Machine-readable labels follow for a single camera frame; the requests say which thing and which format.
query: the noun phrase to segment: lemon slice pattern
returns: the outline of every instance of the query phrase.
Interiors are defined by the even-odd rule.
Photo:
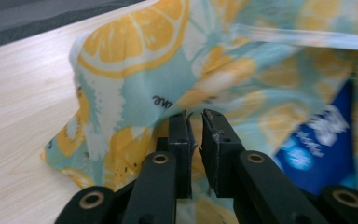
[[[112,78],[158,67],[181,46],[188,16],[189,0],[158,1],[94,31],[78,61],[93,74]]]

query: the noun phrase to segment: blue packet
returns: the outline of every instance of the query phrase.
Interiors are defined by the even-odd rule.
[[[331,105],[301,124],[274,158],[298,187],[316,195],[328,185],[355,187],[351,84],[348,80]]]

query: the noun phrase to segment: cloth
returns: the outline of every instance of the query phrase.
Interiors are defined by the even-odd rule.
[[[199,144],[209,108],[273,156],[351,74],[358,174],[358,1],[160,0],[79,37],[70,60],[80,109],[42,158],[81,188],[131,182],[183,110]],[[208,195],[197,150],[192,166],[178,223],[237,222],[232,201]]]

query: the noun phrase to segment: wooden table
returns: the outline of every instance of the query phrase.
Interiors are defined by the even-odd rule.
[[[77,36],[150,0],[0,47],[0,223],[53,223],[79,188],[39,159],[78,109]]]

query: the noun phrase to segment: gray floor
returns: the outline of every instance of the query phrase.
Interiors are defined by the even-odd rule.
[[[0,45],[143,0],[0,0]]]

